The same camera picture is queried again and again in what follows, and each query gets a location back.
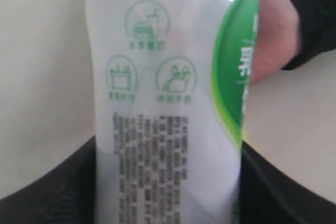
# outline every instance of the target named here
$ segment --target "hand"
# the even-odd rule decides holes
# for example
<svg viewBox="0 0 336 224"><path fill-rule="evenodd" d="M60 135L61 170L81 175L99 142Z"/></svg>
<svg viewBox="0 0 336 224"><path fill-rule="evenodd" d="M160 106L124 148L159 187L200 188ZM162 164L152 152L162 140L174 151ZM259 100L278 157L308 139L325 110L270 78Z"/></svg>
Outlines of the hand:
<svg viewBox="0 0 336 224"><path fill-rule="evenodd" d="M290 0L260 0L259 32L251 81L284 67L299 51L299 15Z"/></svg>

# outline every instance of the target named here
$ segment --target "bottle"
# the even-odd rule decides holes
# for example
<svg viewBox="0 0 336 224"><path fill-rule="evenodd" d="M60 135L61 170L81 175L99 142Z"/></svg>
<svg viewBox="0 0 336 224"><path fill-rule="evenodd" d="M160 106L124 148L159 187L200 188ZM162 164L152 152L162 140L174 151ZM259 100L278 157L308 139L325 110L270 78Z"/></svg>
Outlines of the bottle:
<svg viewBox="0 0 336 224"><path fill-rule="evenodd" d="M86 0L96 224L239 223L258 0Z"/></svg>

